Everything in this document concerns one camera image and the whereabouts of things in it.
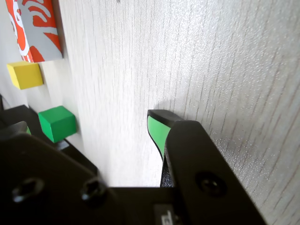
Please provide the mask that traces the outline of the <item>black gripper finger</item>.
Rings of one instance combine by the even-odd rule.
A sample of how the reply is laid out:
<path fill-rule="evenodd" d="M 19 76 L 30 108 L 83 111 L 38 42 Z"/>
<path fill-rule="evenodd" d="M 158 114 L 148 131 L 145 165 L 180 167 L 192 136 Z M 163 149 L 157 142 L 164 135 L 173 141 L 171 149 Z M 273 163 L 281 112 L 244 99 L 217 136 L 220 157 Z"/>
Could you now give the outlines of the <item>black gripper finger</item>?
<path fill-rule="evenodd" d="M 0 222 L 120 225 L 122 213 L 99 176 L 19 123 L 0 132 Z"/>
<path fill-rule="evenodd" d="M 160 185 L 178 195 L 189 225 L 263 225 L 264 219 L 202 125 L 168 110 L 147 112 L 163 160 Z"/>

